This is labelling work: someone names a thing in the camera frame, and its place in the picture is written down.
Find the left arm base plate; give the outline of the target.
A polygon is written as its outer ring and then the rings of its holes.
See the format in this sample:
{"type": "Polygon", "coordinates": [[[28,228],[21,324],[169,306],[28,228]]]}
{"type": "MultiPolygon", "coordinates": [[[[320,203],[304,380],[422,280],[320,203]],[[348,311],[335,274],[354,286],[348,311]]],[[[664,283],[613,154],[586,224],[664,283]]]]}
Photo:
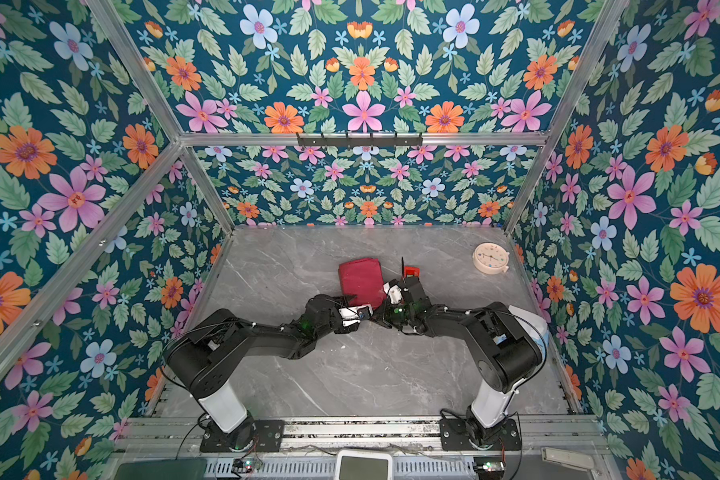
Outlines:
{"type": "Polygon", "coordinates": [[[223,432],[215,423],[204,428],[199,450],[201,453],[274,453],[280,450],[284,438],[282,420],[245,419],[230,433],[223,432]]]}

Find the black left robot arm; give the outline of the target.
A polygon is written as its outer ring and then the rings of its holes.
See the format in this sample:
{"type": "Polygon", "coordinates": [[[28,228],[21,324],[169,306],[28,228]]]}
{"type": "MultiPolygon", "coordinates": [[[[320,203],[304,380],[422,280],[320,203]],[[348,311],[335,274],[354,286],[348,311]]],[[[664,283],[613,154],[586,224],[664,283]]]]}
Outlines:
{"type": "Polygon", "coordinates": [[[348,297],[319,294],[307,301],[298,318],[280,325],[245,320],[218,309],[175,340],[163,354],[167,367],[207,417],[208,441],[229,451],[253,446],[253,415],[236,394],[231,377],[248,357],[299,360],[328,335],[356,331],[371,319],[373,307],[353,306],[348,297]]]}

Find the maroon wrapping paper sheet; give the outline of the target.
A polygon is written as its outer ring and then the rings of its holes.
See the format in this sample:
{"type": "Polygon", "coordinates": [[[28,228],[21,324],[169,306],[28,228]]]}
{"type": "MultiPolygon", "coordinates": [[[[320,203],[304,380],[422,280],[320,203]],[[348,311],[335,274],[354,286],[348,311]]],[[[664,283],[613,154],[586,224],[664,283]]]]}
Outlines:
{"type": "Polygon", "coordinates": [[[378,259],[363,258],[342,263],[338,275],[342,294],[350,306],[370,305],[377,309],[384,302],[385,282],[378,259]]]}

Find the red tape dispenser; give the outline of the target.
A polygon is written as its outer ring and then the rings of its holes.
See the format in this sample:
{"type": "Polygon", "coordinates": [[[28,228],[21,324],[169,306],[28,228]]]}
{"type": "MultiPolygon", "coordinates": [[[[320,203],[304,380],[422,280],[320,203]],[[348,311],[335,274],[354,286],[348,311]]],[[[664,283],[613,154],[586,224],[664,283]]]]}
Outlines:
{"type": "Polygon", "coordinates": [[[402,278],[419,278],[420,277],[420,269],[418,267],[412,267],[412,266],[404,266],[403,267],[403,274],[402,278]]]}

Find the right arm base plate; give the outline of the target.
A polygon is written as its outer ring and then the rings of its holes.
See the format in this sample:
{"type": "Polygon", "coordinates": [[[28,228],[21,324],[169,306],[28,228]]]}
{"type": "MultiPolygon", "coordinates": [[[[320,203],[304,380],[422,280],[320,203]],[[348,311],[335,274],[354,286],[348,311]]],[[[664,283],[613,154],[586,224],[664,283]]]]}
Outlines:
{"type": "Polygon", "coordinates": [[[496,426],[483,427],[476,419],[442,412],[439,419],[441,448],[444,451],[520,451],[522,435],[513,418],[496,426]]]}

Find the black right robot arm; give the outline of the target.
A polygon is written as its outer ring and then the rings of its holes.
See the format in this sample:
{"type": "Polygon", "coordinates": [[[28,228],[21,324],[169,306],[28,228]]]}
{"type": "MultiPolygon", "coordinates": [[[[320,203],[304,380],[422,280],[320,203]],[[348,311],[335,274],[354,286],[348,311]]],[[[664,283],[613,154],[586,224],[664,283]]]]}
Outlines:
{"type": "Polygon", "coordinates": [[[460,340],[472,357],[481,385],[465,414],[441,411],[448,427],[478,450],[492,447],[502,435],[517,434],[519,422],[510,419],[509,407],[520,387],[546,365],[547,321],[499,301],[467,310],[435,304],[417,277],[387,282],[382,292],[376,323],[409,336],[460,340]]]}

